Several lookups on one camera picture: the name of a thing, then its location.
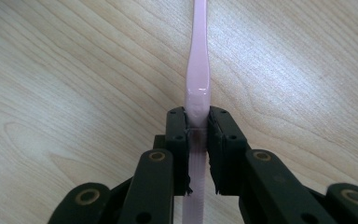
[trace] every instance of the pink plastic strip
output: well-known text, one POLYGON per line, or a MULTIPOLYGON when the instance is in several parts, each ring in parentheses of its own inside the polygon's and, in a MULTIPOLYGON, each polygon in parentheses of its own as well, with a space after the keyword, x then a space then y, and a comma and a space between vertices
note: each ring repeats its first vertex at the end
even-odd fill
POLYGON ((206 128, 211 106, 207 46, 207 0, 194 1, 193 35, 186 75, 185 110, 190 124, 189 175, 193 193, 183 200, 183 223, 203 221, 206 128))

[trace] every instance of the light wood grain surface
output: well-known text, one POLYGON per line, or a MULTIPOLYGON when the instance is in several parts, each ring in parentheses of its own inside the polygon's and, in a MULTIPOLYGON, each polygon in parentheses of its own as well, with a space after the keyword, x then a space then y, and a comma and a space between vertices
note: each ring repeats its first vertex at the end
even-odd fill
MULTIPOLYGON (((0 0, 0 223, 133 175, 184 104, 191 20, 183 0, 0 0)), ((251 147, 320 192, 358 185, 358 1, 210 0, 208 20, 213 105, 251 147)), ((205 223, 237 204, 208 175, 205 223)))

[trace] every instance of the brass screw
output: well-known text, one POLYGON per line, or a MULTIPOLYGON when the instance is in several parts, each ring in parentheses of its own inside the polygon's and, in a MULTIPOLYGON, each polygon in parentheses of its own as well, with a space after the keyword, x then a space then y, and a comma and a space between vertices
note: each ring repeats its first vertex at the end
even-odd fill
POLYGON ((358 191, 353 189, 343 189, 341 191, 341 195, 351 203, 358 205, 358 191))
POLYGON ((97 189, 83 189, 75 197, 75 202, 79 205, 88 205, 97 201, 100 191, 97 189))
POLYGON ((263 151, 254 152, 254 157, 261 161, 270 161, 271 160, 271 156, 268 153, 263 152, 263 151))
POLYGON ((163 161, 165 160, 165 154, 162 152, 152 152, 149 154, 149 159, 151 161, 163 161))

